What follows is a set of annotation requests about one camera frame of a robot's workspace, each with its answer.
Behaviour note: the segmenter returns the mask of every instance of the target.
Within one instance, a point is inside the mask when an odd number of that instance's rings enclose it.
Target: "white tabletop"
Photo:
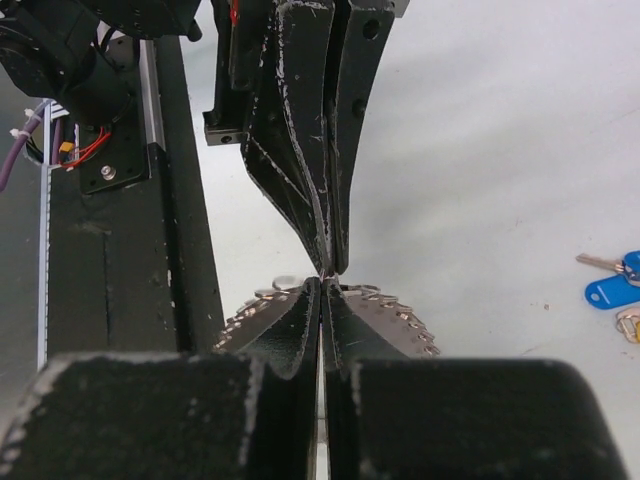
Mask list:
[[[247,177],[237,146],[208,149],[215,31],[185,42],[225,311],[312,267]],[[412,305],[448,357],[565,360],[594,388],[640,478],[640,346],[584,287],[581,252],[640,249],[637,0],[413,1],[385,51],[352,194],[345,282]]]

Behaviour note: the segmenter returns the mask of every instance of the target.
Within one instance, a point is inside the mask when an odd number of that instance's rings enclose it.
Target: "metal strip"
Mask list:
[[[44,155],[40,174],[40,249],[38,260],[38,370],[47,361],[49,280],[49,195],[51,193],[51,105],[44,115]]]
[[[166,147],[156,69],[156,49],[153,41],[150,40],[142,41],[140,45],[140,87],[147,144],[157,143],[164,150]]]

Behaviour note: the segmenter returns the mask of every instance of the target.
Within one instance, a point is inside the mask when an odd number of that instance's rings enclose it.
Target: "screw hole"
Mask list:
[[[362,34],[367,40],[373,40],[378,36],[378,33],[380,33],[380,22],[375,18],[364,24]]]
[[[367,110],[367,102],[359,98],[355,102],[353,102],[353,107],[351,107],[351,111],[353,112],[354,117],[363,119],[364,113]]]

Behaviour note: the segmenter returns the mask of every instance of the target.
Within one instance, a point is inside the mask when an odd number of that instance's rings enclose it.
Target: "key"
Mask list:
[[[584,263],[585,265],[610,270],[617,274],[624,273],[624,263],[620,260],[605,260],[603,258],[587,255],[586,253],[578,255],[576,260],[580,263]]]

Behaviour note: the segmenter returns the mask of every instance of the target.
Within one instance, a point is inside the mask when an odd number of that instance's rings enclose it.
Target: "bolt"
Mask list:
[[[100,173],[102,174],[102,178],[104,178],[107,182],[116,178],[116,169],[110,167],[109,165],[105,165],[100,169]]]

